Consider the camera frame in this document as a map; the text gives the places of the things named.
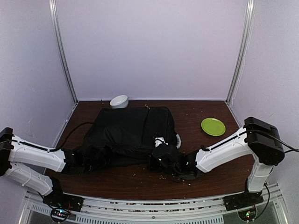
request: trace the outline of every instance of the plate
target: plate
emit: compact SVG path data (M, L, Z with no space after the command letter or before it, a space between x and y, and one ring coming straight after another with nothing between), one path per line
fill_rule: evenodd
M211 136L221 136L225 133L225 125L216 118L206 118L201 122L201 128Z

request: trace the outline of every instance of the black fabric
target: black fabric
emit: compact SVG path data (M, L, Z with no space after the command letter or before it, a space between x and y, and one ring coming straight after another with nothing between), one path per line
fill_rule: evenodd
M81 147L89 169L146 163L155 137L177 144L167 107L102 109L94 123Z

